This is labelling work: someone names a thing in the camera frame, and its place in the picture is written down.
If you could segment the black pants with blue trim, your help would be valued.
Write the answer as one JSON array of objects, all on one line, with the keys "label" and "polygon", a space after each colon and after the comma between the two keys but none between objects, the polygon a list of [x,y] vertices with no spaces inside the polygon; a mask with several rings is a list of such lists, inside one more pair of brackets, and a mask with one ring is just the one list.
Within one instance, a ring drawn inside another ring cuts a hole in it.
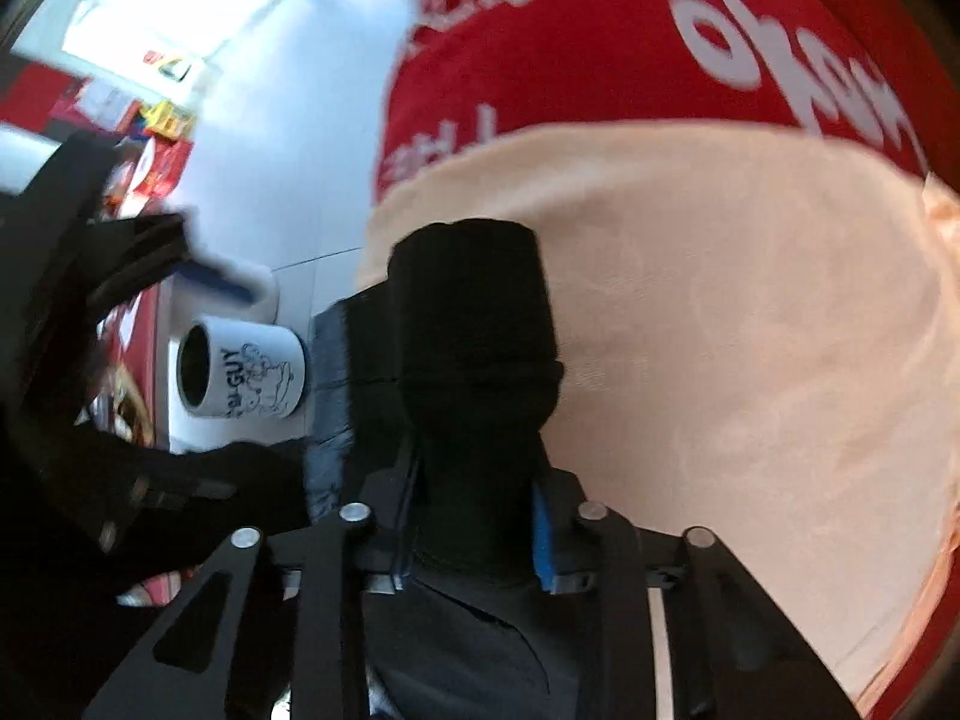
[{"label": "black pants with blue trim", "polygon": [[542,440],[565,368],[532,229],[470,218],[412,232],[381,281],[314,319],[309,361],[309,514],[345,575],[405,589],[392,583],[392,558],[398,464],[411,455],[410,575],[540,587],[532,507],[542,486],[556,580],[540,589],[594,585],[596,546],[576,525],[583,493],[551,468]]}]

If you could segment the white printed mug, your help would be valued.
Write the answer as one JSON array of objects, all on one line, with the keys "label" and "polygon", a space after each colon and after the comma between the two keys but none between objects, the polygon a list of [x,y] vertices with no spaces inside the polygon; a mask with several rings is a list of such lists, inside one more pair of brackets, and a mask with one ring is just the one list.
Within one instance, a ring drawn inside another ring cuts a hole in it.
[{"label": "white printed mug", "polygon": [[286,327],[201,316],[179,343],[176,383],[197,418],[285,419],[306,390],[306,355]]}]

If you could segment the peach cushion cover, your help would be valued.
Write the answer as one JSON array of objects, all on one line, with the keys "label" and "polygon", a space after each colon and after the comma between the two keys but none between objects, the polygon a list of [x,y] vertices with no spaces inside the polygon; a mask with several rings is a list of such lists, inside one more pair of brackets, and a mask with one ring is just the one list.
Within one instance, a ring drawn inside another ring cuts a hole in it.
[{"label": "peach cushion cover", "polygon": [[551,460],[638,525],[713,528],[877,712],[958,550],[957,192],[784,128],[531,128],[391,188],[359,282],[462,218],[539,238]]}]

